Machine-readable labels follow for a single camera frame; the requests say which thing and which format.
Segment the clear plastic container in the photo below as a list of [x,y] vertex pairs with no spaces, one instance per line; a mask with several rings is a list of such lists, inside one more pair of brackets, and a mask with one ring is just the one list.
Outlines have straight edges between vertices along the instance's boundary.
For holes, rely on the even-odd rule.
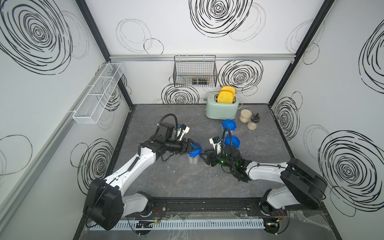
[[188,156],[188,161],[191,165],[197,165],[199,160],[200,160],[200,156],[199,155],[187,155]]

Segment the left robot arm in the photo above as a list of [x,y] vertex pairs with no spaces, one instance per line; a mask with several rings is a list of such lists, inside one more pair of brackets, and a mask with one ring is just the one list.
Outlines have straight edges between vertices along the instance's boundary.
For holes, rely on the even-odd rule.
[[124,194],[134,180],[163,154],[183,155],[199,150],[196,142],[184,137],[189,130],[186,125],[159,123],[154,135],[139,144],[138,152],[127,163],[104,179],[91,182],[83,216],[103,229],[111,230],[122,217],[135,213],[150,215],[153,209],[150,195],[144,192],[130,196]]

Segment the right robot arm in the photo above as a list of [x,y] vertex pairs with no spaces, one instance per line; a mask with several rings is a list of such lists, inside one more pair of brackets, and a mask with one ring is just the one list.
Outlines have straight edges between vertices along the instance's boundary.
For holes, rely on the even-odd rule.
[[238,149],[226,149],[220,154],[210,150],[200,157],[211,167],[229,168],[228,173],[239,182],[266,180],[283,184],[279,189],[266,190],[259,201],[258,208],[266,216],[293,205],[317,210],[326,199],[326,180],[296,158],[278,164],[258,163],[244,159]]

